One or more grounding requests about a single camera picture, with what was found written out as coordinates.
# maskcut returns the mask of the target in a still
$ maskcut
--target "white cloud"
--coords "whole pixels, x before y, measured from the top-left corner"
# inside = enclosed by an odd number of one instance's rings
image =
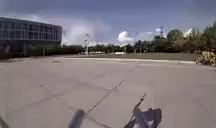
[[[160,28],[156,28],[155,31],[156,32],[161,32],[161,29]]]
[[[188,29],[184,34],[183,34],[183,36],[184,37],[187,37],[187,36],[189,36],[189,34],[192,32],[192,28],[191,29]]]
[[[134,38],[130,37],[127,31],[123,31],[118,35],[117,40],[119,42],[132,42],[134,41]]]
[[[82,19],[71,19],[68,23],[64,23],[63,29],[65,34],[63,36],[62,43],[64,44],[83,44],[85,40],[88,42],[93,42],[97,38],[96,34],[107,33],[110,27],[101,21],[91,22]]]

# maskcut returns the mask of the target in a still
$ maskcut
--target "bush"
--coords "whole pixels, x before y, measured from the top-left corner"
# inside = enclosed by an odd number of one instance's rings
[[[0,60],[3,60],[3,59],[7,59],[7,54],[2,48],[0,48]]]
[[[196,59],[196,63],[216,67],[216,52],[204,51],[202,55]]]

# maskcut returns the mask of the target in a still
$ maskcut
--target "building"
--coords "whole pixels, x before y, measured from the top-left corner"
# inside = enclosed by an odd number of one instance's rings
[[[24,51],[27,47],[61,45],[57,25],[0,17],[0,47]]]

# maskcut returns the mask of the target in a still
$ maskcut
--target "green tree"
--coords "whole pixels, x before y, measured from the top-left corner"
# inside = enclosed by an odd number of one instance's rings
[[[183,39],[183,33],[179,29],[173,29],[167,34],[169,42],[179,41]]]
[[[156,52],[164,52],[164,49],[166,47],[166,38],[161,36],[155,36],[152,41],[152,49],[154,49]]]
[[[216,22],[205,28],[201,39],[206,47],[216,48]]]

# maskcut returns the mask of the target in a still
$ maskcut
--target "grass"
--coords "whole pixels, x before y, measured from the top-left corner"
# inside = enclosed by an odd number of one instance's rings
[[[82,56],[84,58],[123,58],[123,59],[153,59],[153,60],[184,60],[195,61],[197,54],[189,53],[142,53],[142,54],[104,54],[104,55],[90,55]]]

